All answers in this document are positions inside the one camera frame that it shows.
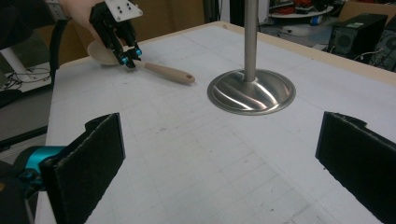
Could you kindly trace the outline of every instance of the floor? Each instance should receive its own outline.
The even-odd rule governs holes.
[[[326,47],[331,26],[336,18],[327,16],[321,25],[311,26],[304,20],[277,20],[271,25],[261,25],[260,32],[287,39],[312,48]],[[26,67],[48,61],[49,53],[38,34],[14,47],[15,52]],[[9,73],[12,69],[0,57],[0,72]],[[0,78],[0,86],[5,80]],[[14,135],[29,132],[48,124],[51,90],[28,94],[11,105],[0,109],[0,142]],[[23,141],[16,145],[0,148],[0,161],[12,163],[18,154],[30,146],[45,145],[46,135]]]

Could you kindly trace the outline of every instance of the table surface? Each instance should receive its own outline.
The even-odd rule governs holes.
[[[87,223],[379,223],[315,158],[324,111],[396,141],[396,76],[268,35],[257,67],[289,78],[291,105],[240,116],[211,104],[217,76],[244,67],[243,28],[215,22],[140,44],[142,60],[193,74],[178,84],[91,58],[58,71],[48,146],[120,112],[126,159]],[[40,193],[36,223],[54,223]]]

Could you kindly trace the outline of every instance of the robotic arm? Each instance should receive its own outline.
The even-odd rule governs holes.
[[[96,4],[91,11],[90,23],[99,34],[103,44],[110,49],[121,65],[135,67],[133,60],[142,54],[135,39],[135,31],[129,19],[142,16],[143,12],[128,0],[106,0]],[[123,51],[119,39],[130,49]]]

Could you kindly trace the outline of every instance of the blue gripper part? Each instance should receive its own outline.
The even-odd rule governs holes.
[[[127,64],[128,63],[128,58],[127,57],[123,57],[121,58],[123,64]]]
[[[142,55],[142,50],[140,50],[140,49],[137,49],[137,50],[136,50],[136,54],[137,54],[137,56],[140,56],[140,55]]]
[[[58,154],[62,149],[64,149],[64,147],[40,147],[36,149],[29,157],[25,168],[35,169],[39,174],[41,174],[38,164],[44,159]]]

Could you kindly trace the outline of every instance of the wire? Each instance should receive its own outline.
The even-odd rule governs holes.
[[[396,66],[396,63],[394,63],[395,59],[391,58],[388,60],[388,58],[391,57],[393,51],[394,49],[387,54],[385,54],[386,52],[383,51],[382,54],[375,55],[375,57],[371,59],[370,63],[372,64],[372,66],[383,68],[389,71],[394,71]]]
[[[377,54],[379,52],[381,52],[383,49],[379,49],[377,51],[372,51],[372,52],[365,52],[363,54],[358,55],[356,58],[353,59],[353,61],[356,61],[358,58],[361,58],[361,60],[363,60],[363,56],[367,55],[367,54]]]
[[[329,53],[332,53],[332,51],[335,49],[335,45],[332,46],[332,48],[330,49]]]
[[[4,84],[3,87],[0,88],[1,91],[6,91],[6,90],[10,90],[11,88],[13,90],[18,90],[21,88],[23,83],[35,83],[35,82],[39,82],[39,81],[47,81],[50,78],[50,70],[47,68],[28,68],[28,71],[32,71],[32,73],[16,73],[15,71],[12,72],[8,77],[8,81],[6,82],[6,84]],[[39,73],[33,73],[34,70],[44,70],[45,72],[39,72]],[[45,77],[42,77],[40,79],[34,80],[34,81],[23,81],[21,80],[18,76],[42,76],[42,75],[46,75]]]
[[[51,77],[51,85],[55,84],[56,70],[59,68],[59,49],[61,46],[62,35],[68,21],[57,21],[52,30],[49,42],[49,74]]]

